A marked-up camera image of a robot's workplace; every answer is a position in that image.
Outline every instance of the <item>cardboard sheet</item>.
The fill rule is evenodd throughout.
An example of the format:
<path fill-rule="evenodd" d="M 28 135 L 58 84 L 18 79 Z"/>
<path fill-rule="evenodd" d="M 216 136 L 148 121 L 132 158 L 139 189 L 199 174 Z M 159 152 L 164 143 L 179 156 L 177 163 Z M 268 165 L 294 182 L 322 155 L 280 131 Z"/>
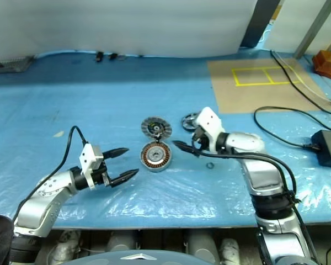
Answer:
<path fill-rule="evenodd" d="M 0 61 L 56 50 L 235 54 L 257 0 L 0 0 Z"/>
<path fill-rule="evenodd" d="M 295 59 L 287 59 L 286 62 L 306 85 L 324 96 Z M 273 59 L 209 61 L 207 65 L 220 113 L 251 113 L 265 105 L 318 110 L 293 88 Z M 294 73 L 290 70 L 288 73 L 300 90 L 319 105 L 331 109 L 329 103 L 307 90 Z"/>
<path fill-rule="evenodd" d="M 264 44 L 268 50 L 295 52 L 314 22 L 325 0 L 286 0 Z M 308 47 L 306 54 L 317 54 L 331 43 L 331 13 Z"/>

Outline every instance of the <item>black power adapter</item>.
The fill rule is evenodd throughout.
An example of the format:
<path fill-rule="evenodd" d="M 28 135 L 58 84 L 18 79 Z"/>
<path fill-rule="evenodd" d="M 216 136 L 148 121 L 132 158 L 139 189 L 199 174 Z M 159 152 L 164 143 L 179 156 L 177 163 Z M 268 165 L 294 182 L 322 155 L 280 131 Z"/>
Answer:
<path fill-rule="evenodd" d="M 313 146 L 319 147 L 317 157 L 319 164 L 331 167 L 331 131 L 320 130 L 311 137 Z"/>

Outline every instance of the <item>black cloth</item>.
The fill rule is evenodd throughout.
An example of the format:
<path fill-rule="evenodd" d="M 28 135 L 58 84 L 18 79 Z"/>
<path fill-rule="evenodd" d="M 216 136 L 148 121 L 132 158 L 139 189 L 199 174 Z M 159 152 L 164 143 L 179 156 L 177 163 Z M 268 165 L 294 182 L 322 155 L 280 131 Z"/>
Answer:
<path fill-rule="evenodd" d="M 13 228 L 12 220 L 0 215 L 0 265 L 9 264 Z"/>

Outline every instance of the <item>blue plastic sheet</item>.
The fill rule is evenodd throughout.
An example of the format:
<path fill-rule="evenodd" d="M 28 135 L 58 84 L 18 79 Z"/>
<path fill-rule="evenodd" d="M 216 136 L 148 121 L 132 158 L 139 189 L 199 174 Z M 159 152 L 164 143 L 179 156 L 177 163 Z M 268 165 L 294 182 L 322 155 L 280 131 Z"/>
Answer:
<path fill-rule="evenodd" d="M 268 57 L 250 52 L 229 59 Z M 323 89 L 326 84 L 316 80 Z M 96 64 L 93 55 L 41 58 L 21 74 L 0 75 L 0 214 L 13 216 L 18 203 L 62 158 L 67 133 L 78 125 L 103 151 L 128 147 L 108 161 L 111 177 L 133 168 L 139 173 L 115 188 L 83 190 L 62 207 L 55 227 L 142 228 L 255 225 L 254 210 L 235 160 L 196 158 L 171 144 L 190 142 L 180 120 L 209 106 L 218 110 L 204 59 L 127 58 Z M 331 126 L 331 116 L 314 112 Z M 141 131 L 148 116 L 168 121 L 173 160 L 152 173 L 140 162 L 150 140 Z M 306 222 L 331 221 L 331 168 L 316 155 L 277 142 L 253 122 L 252 114 L 221 114 L 226 131 L 260 135 L 268 153 L 285 161 L 297 179 L 299 210 Z M 261 113 L 260 121 L 294 142 L 309 142 L 321 127 L 296 113 Z M 63 131 L 61 137 L 54 137 Z M 64 169 L 79 166 L 78 136 Z M 208 169 L 206 164 L 215 167 Z"/>

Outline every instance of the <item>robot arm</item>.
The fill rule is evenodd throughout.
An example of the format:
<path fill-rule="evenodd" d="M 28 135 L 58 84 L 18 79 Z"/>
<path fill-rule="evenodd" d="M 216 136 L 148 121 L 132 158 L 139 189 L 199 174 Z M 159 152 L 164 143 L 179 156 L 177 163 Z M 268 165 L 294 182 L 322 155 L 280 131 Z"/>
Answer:
<path fill-rule="evenodd" d="M 61 206 L 79 190 L 95 185 L 117 186 L 133 177 L 138 169 L 126 171 L 115 179 L 107 173 L 105 160 L 122 155 L 126 148 L 102 153 L 98 146 L 86 143 L 79 157 L 81 168 L 74 167 L 50 177 L 19 210 L 14 220 L 14 238 L 10 252 L 12 264 L 34 264 L 42 240 L 53 227 Z"/>
<path fill-rule="evenodd" d="M 266 154 L 262 139 L 254 134 L 226 133 L 219 117 L 209 108 L 204 108 L 195 120 L 197 129 L 193 143 L 201 143 L 194 150 L 185 143 L 175 141 L 181 150 L 200 155 L 200 150 L 215 154 L 240 155 L 241 153 Z M 307 242 L 303 236 L 297 215 L 281 173 L 271 163 L 239 159 L 248 191 L 252 197 L 255 218 L 260 231 L 257 234 L 260 255 L 265 265 L 316 265 L 311 260 Z"/>

